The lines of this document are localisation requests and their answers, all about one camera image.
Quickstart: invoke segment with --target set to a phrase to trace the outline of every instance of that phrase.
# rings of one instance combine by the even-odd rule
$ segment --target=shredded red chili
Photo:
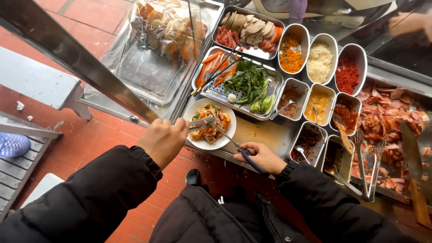
[[[339,91],[352,95],[359,84],[359,70],[356,62],[348,57],[340,57],[336,69],[336,85]]]

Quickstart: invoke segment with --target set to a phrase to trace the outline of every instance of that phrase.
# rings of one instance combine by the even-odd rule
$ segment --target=metal spoon
[[[270,116],[270,120],[273,120],[277,115],[279,115],[283,110],[285,110],[291,104],[296,104],[296,102],[293,99],[289,99],[288,104],[286,104],[279,111],[275,112],[273,115]]]
[[[316,108],[315,106],[313,106],[313,107],[314,107],[314,111],[315,111],[315,124],[316,124],[316,126],[318,127],[318,130],[319,130],[320,133],[321,133],[321,137],[324,139],[323,132],[321,132],[321,128],[320,128],[320,126],[318,125],[318,110],[317,110],[317,108]]]
[[[344,185],[346,185],[349,189],[351,189],[357,195],[361,196],[363,194],[361,191],[359,191],[357,188],[355,188],[353,185],[351,185],[348,181],[342,179],[342,176],[337,171],[336,165],[333,165],[333,172],[332,173],[330,173],[328,170],[326,170],[325,172],[336,177],[339,181],[341,181]]]
[[[294,149],[303,155],[303,158],[306,160],[308,164],[311,164],[305,156],[305,150],[300,145],[295,146]]]

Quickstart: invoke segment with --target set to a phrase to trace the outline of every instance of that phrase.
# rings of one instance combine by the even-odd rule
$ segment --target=jacket sleeve
[[[6,218],[0,242],[104,242],[161,177],[142,148],[115,146]]]
[[[306,163],[289,161],[276,181],[323,242],[415,242]]]

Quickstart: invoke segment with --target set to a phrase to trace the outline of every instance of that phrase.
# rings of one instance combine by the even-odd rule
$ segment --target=plate of food
[[[233,110],[225,105],[211,99],[200,99],[189,106],[183,118],[188,121],[195,121],[207,117],[215,117],[218,126],[225,131],[229,137],[233,137],[237,121]],[[213,127],[203,128],[189,133],[187,139],[197,148],[215,150],[222,148],[229,139]]]

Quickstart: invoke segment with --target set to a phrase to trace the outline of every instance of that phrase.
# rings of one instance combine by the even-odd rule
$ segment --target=spoon
[[[306,160],[308,164],[311,164],[309,163],[308,159],[305,156],[305,150],[300,145],[295,146],[294,149],[303,155],[303,158]]]
[[[270,116],[270,120],[273,120],[277,115],[279,115],[279,113],[281,113],[283,110],[285,110],[291,104],[296,104],[296,102],[293,99],[289,99],[288,104],[286,104],[279,111],[275,112],[273,115]]]
[[[325,172],[336,177],[339,181],[341,181],[344,185],[346,185],[349,189],[351,189],[357,195],[361,196],[363,194],[361,191],[359,191],[357,188],[355,188],[353,185],[351,185],[348,181],[342,179],[342,176],[338,173],[338,171],[336,169],[336,165],[333,165],[333,172],[330,173],[328,170],[325,170]]]
[[[320,126],[318,125],[318,110],[317,110],[317,108],[316,108],[315,106],[313,106],[313,107],[314,107],[314,111],[315,111],[315,124],[316,124],[316,126],[318,127],[318,130],[319,130],[320,133],[321,133],[321,137],[324,139],[323,132],[321,132],[321,128],[320,128]]]
[[[353,154],[353,146],[351,145],[351,142],[349,141],[348,135],[346,134],[346,125],[345,122],[343,122],[340,115],[333,113],[333,122],[336,125],[337,129],[340,133],[340,138],[342,139],[342,144],[345,147],[345,149],[348,151],[349,154]]]

